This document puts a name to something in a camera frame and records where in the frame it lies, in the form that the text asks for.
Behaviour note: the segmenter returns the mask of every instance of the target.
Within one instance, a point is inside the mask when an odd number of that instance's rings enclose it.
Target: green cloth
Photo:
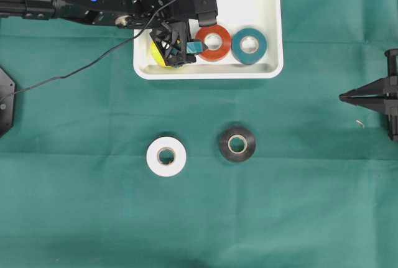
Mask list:
[[[0,267],[397,267],[398,146],[382,116],[338,95],[387,75],[398,2],[282,0],[282,17],[272,80],[147,81],[127,45],[17,96],[0,139]],[[19,87],[131,36],[0,25],[0,65]],[[242,164],[217,147],[232,122],[257,136]],[[188,151],[173,178],[146,165],[163,134]]]

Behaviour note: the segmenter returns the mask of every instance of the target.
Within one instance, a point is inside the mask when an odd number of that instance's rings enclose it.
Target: small screw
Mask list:
[[[361,126],[362,128],[365,128],[365,124],[363,124],[362,121],[360,121],[360,120],[355,120],[355,122],[356,122],[359,126]]]

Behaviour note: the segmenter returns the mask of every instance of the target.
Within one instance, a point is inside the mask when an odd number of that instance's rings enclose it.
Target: white tape roll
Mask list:
[[[174,159],[169,164],[162,163],[160,153],[169,150],[173,153]],[[181,142],[173,137],[161,137],[154,141],[147,151],[147,163],[149,168],[158,176],[172,177],[185,166],[187,162],[187,151]]]

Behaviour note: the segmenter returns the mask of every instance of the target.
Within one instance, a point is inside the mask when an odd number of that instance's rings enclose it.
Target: red tape roll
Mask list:
[[[199,56],[208,62],[217,62],[225,58],[231,49],[231,35],[225,28],[217,24],[212,27],[202,27],[195,38],[205,43],[206,37],[211,34],[216,34],[221,38],[221,46],[216,50],[208,49]]]

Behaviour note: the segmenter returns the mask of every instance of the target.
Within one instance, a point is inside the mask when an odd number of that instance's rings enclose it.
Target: black cable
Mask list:
[[[77,70],[75,70],[75,71],[73,71],[73,72],[67,74],[67,75],[51,77],[51,78],[49,78],[48,80],[41,81],[40,83],[37,83],[37,84],[35,84],[35,85],[33,85],[33,86],[30,86],[30,87],[28,87],[28,88],[24,88],[24,89],[15,91],[15,92],[13,92],[13,93],[9,93],[8,95],[6,95],[6,96],[4,96],[4,97],[2,97],[2,98],[0,99],[0,103],[3,102],[3,101],[4,101],[5,99],[7,99],[8,97],[11,97],[11,96],[14,96],[14,95],[16,95],[16,94],[23,93],[23,92],[26,92],[26,91],[33,90],[33,89],[38,88],[38,87],[40,87],[40,86],[42,86],[42,85],[45,85],[46,83],[50,83],[51,81],[55,81],[55,80],[64,80],[64,79],[66,79],[66,78],[68,78],[68,77],[71,77],[72,75],[75,75],[75,74],[77,74],[77,73],[79,73],[79,72],[81,72],[81,71],[83,71],[83,70],[85,70],[85,69],[87,69],[87,68],[89,68],[89,67],[95,65],[96,63],[98,63],[100,60],[102,60],[103,58],[105,58],[107,55],[109,55],[109,54],[110,54],[111,52],[113,52],[114,50],[119,49],[119,48],[122,47],[124,44],[127,44],[127,43],[129,43],[130,41],[133,41],[134,39],[136,39],[136,38],[138,38],[139,36],[141,36],[141,34],[148,28],[148,26],[150,25],[150,23],[154,20],[155,16],[156,16],[161,10],[163,10],[163,9],[166,8],[166,7],[169,7],[171,4],[173,4],[173,3],[176,2],[176,1],[178,1],[178,0],[171,0],[171,1],[168,2],[167,4],[164,4],[162,7],[158,8],[158,10],[156,10],[156,11],[153,13],[152,17],[148,20],[148,22],[147,22],[147,23],[145,24],[145,26],[139,31],[139,33],[138,33],[137,35],[135,35],[134,37],[128,38],[128,39],[126,39],[125,41],[123,41],[123,42],[117,44],[116,46],[112,47],[111,49],[107,50],[105,53],[103,53],[100,57],[98,57],[96,60],[92,61],[91,63],[89,63],[89,64],[87,64],[87,65],[85,65],[85,66],[83,66],[83,67],[81,67],[81,68],[79,68],[79,69],[77,69]]]

